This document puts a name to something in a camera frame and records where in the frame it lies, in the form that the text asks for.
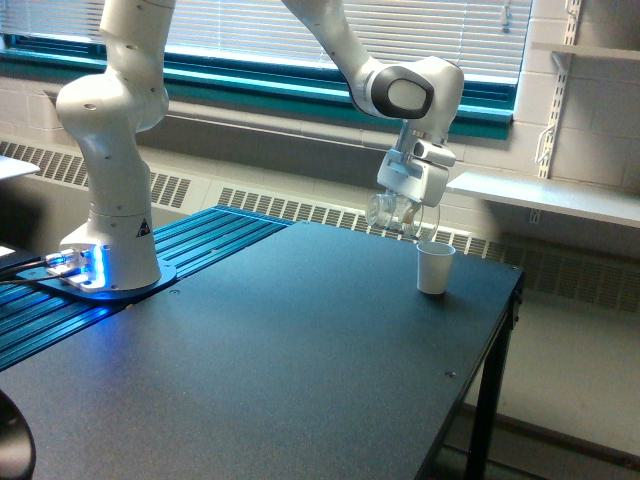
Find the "aluminum extrusion rail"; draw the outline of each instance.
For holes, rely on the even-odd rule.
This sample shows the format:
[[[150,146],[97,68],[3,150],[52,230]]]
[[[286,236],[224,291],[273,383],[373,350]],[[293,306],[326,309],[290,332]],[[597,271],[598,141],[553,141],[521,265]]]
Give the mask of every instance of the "aluminum extrusion rail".
[[[178,279],[213,265],[292,222],[214,207],[158,228],[158,259]],[[0,371],[122,310],[55,295],[30,285],[0,286]]]

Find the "window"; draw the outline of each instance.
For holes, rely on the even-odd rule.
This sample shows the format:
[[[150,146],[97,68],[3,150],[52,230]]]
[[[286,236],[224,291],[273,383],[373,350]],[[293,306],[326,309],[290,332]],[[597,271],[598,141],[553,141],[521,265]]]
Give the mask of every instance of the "window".
[[[436,55],[465,72],[463,103],[510,110],[532,0],[345,0],[350,23],[383,62]],[[103,0],[0,0],[9,50],[104,55]],[[279,0],[178,0],[167,44],[174,70],[225,75],[286,75],[342,92],[341,75]]]

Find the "window blinds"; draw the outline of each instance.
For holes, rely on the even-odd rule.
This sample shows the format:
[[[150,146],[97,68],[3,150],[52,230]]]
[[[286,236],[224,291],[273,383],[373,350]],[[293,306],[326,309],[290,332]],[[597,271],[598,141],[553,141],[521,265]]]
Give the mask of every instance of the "window blinds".
[[[467,78],[518,77],[532,0],[345,0],[347,17],[383,62],[436,55]],[[0,0],[3,33],[100,42],[104,0]],[[335,68],[279,0],[178,0],[167,51]]]

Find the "white shelf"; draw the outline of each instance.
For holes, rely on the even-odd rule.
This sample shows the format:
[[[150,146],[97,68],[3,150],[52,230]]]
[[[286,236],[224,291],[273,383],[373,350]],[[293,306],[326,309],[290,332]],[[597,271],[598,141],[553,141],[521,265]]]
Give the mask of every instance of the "white shelf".
[[[0,180],[19,177],[21,175],[29,175],[30,173],[36,173],[39,171],[40,169],[32,163],[0,155]]]
[[[576,55],[578,57],[640,62],[640,51],[637,50],[620,50],[618,48],[587,47],[581,45],[561,45],[559,43],[544,42],[533,42],[531,46],[537,50],[548,50],[554,53]]]
[[[547,212],[640,228],[640,195],[560,180],[465,172],[447,191]]]

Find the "radiator vent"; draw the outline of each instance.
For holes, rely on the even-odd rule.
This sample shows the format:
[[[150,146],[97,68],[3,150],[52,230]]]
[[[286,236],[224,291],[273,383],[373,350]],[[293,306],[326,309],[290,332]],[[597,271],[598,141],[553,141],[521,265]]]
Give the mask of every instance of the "radiator vent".
[[[312,205],[294,200],[224,188],[219,204],[260,212],[293,221],[307,221],[346,228],[369,235],[408,240],[393,233],[371,228],[355,210]],[[453,245],[465,255],[474,255],[522,267],[525,286],[539,292],[592,303],[624,312],[640,311],[640,269],[611,266],[593,256],[564,254],[560,249],[500,243],[445,227],[436,232],[436,240]]]
[[[82,157],[10,142],[0,142],[0,155],[33,163],[40,168],[37,177],[81,188],[89,186]],[[180,208],[190,184],[188,178],[151,172],[151,202]]]

